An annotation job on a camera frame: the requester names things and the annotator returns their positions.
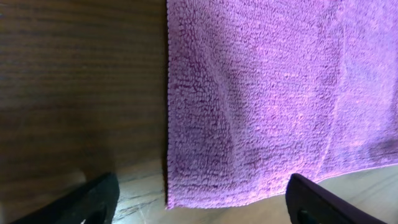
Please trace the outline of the purple cloth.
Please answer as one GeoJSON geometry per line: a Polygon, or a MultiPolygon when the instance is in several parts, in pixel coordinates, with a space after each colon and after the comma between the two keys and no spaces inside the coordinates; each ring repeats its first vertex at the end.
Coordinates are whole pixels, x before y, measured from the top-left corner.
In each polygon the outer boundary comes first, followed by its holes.
{"type": "Polygon", "coordinates": [[[396,1],[167,2],[168,208],[397,164],[396,1]]]}

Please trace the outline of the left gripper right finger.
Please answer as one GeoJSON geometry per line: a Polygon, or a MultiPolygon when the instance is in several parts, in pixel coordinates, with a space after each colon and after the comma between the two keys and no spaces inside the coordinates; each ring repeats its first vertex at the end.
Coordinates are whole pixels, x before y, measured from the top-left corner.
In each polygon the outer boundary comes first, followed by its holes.
{"type": "Polygon", "coordinates": [[[293,224],[386,224],[300,174],[292,174],[285,201],[293,224]]]}

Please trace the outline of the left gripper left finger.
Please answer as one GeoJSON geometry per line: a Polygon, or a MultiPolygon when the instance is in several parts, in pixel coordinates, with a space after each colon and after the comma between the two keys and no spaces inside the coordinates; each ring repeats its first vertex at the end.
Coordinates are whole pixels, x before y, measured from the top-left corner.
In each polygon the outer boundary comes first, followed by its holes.
{"type": "Polygon", "coordinates": [[[119,194],[117,176],[108,172],[12,224],[111,224],[119,194]]]}

